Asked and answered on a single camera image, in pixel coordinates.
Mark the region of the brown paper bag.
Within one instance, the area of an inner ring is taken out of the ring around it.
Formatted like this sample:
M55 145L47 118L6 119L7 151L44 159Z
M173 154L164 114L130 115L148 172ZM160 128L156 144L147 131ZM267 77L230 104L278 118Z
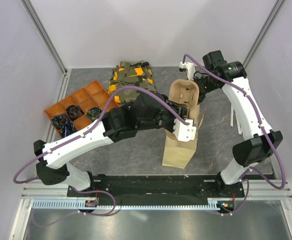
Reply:
M197 149L198 131L203 122L204 115L200 106L196 105L190 110L184 125L178 119L175 120L174 132L166 132L165 148L162 165L166 167L184 169L190 162Z

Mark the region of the cardboard cup carrier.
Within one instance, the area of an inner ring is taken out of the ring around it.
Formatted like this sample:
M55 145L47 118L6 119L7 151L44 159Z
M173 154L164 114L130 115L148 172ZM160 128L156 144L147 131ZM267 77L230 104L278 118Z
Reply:
M194 120L194 124L198 129L200 128L203 119L200 118L200 106L198 104L199 88L192 80L178 79L170 86L169 100L178 104L185 104L188 110L187 119ZM166 137L171 140L176 140L173 130L166 131Z

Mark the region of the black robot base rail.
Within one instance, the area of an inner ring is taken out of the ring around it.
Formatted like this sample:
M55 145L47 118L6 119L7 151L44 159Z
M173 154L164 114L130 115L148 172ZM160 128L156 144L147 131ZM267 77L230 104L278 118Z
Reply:
M209 198L245 196L242 183L223 184L215 175L104 175L93 177L99 193L67 190L68 197L98 197L103 203L203 204Z

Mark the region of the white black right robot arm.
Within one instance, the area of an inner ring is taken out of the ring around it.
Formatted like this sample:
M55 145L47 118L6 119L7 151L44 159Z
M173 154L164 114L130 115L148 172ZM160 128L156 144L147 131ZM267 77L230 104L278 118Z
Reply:
M220 50L203 56L201 77L194 76L198 85L199 103L206 94L221 89L227 96L240 123L244 141L232 148L233 159L217 175L215 192L226 197L240 180L272 154L283 140L281 131L274 131L264 119L252 94L247 73L239 61L227 62Z

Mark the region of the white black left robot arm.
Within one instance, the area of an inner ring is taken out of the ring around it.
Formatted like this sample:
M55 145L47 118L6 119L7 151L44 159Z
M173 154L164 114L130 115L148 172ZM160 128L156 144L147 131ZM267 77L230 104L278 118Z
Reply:
M90 150L133 138L138 131L164 128L174 131L175 123L183 124L187 108L161 94L154 97L140 93L135 101L114 107L83 128L59 141L36 141L36 155L47 152L36 164L36 173L44 185L66 184L85 197L95 193L93 175L70 164L70 161Z

